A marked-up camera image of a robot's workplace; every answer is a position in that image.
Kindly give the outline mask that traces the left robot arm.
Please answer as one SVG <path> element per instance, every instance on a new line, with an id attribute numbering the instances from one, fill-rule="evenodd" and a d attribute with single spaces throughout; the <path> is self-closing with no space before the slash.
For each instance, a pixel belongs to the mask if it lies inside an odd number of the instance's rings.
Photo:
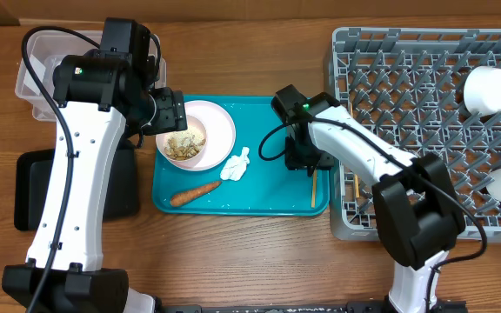
<path id="1" fill-rule="evenodd" d="M 131 19 L 106 19 L 91 53 L 68 55 L 45 91 L 57 120 L 41 221 L 24 263 L 3 271 L 3 291 L 29 312 L 158 312 L 125 270 L 103 266 L 110 170 L 122 139 L 185 130 L 181 92 L 156 88 L 157 38 Z"/>

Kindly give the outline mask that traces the white tissue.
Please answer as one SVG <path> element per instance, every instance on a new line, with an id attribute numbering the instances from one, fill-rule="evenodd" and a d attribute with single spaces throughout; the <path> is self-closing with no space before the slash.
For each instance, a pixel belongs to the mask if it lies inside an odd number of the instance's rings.
<path id="1" fill-rule="evenodd" d="M 220 172 L 220 178 L 223 181 L 239 181 L 250 164 L 250 149 L 243 147 L 239 156 L 231 156 Z"/>

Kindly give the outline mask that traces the pink bowl with food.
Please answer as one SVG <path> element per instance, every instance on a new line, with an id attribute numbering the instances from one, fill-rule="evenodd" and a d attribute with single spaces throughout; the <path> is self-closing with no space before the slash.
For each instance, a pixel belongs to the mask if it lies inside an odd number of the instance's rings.
<path id="1" fill-rule="evenodd" d="M 207 132 L 194 116 L 187 116 L 187 129 L 156 135 L 157 149 L 163 157 L 179 168 L 194 167 L 204 156 Z"/>

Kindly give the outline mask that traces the wooden chopstick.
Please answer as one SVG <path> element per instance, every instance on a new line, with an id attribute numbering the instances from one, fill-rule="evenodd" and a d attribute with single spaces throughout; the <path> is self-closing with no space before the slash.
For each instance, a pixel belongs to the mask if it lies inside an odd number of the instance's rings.
<path id="1" fill-rule="evenodd" d="M 351 116 L 351 119 L 354 119 L 354 114 L 353 114 L 353 105 L 351 102 L 348 103 L 348 111 Z M 355 199 L 360 198 L 360 189 L 359 189 L 359 179 L 355 173 L 353 173 L 353 190 L 355 194 Z"/>
<path id="2" fill-rule="evenodd" d="M 317 171 L 312 173 L 312 188 L 311 188 L 311 207 L 316 208 L 316 194 L 317 194 Z"/>

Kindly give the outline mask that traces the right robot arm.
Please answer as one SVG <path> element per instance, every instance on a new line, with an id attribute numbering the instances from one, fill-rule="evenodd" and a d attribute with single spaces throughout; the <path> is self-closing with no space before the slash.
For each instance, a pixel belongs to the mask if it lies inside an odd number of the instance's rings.
<path id="1" fill-rule="evenodd" d="M 287 130 L 280 155 L 288 170 L 311 175 L 340 164 L 370 188 L 377 236 L 395 261 L 381 310 L 443 312 L 435 295 L 437 266 L 465 229 L 444 161 L 392 146 L 325 92 L 308 98 L 288 85 L 276 92 L 271 107 Z"/>

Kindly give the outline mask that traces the large white bowl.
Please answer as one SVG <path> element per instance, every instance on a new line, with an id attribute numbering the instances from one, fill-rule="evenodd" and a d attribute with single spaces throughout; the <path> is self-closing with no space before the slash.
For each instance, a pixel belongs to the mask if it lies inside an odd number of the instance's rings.
<path id="1" fill-rule="evenodd" d="M 472 70 L 464 83 L 466 109 L 482 117 L 501 112 L 501 69 L 480 66 Z"/>

